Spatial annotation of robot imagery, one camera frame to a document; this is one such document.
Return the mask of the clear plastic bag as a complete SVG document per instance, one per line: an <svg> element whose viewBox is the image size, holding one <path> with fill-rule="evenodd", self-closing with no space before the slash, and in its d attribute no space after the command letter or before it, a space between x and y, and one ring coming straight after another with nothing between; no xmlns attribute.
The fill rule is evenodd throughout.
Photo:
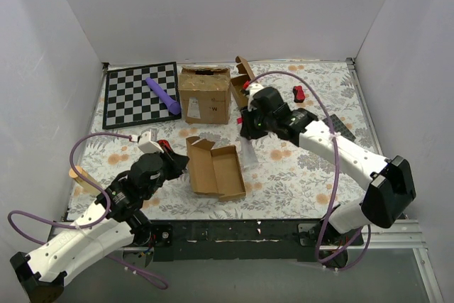
<svg viewBox="0 0 454 303"><path fill-rule="evenodd" d="M241 145L241 159L243 162L243 167L248 168L258 164L258 158L255 154L255 150L251 141L244 137L240 137Z"/></svg>

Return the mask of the small cardboard express box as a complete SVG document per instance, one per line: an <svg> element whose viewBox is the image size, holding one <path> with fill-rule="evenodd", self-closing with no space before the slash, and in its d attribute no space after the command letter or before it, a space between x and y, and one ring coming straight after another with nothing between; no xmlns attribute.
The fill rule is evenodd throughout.
<svg viewBox="0 0 454 303"><path fill-rule="evenodd" d="M193 193L221 202L246 196L236 147L215 148L213 141L191 136L186 139L189 181Z"/></svg>

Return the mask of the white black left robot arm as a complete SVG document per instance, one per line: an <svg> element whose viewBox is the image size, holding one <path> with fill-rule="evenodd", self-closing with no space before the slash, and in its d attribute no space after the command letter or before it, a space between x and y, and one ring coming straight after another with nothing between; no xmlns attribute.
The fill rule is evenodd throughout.
<svg viewBox="0 0 454 303"><path fill-rule="evenodd" d="M88 209L54 238L10 263L31 302L54 302L83 270L124 246L155 242L141 211L166 181L180 177L189 162L174 152L148 153L118 174Z"/></svg>

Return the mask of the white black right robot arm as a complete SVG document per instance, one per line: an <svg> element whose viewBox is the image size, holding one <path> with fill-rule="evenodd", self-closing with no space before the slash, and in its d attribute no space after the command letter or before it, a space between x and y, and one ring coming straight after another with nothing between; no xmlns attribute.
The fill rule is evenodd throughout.
<svg viewBox="0 0 454 303"><path fill-rule="evenodd" d="M364 197L338 205L313 229L324 243L340 243L347 233L368 224L389 228L416 198L411 167L403 157L388 159L343 136L335 137L315 114L290 109L274 87L252 84L243 93L248 105L241 110L242 137L251 140L274 133L338 164L341 172L365 190Z"/></svg>

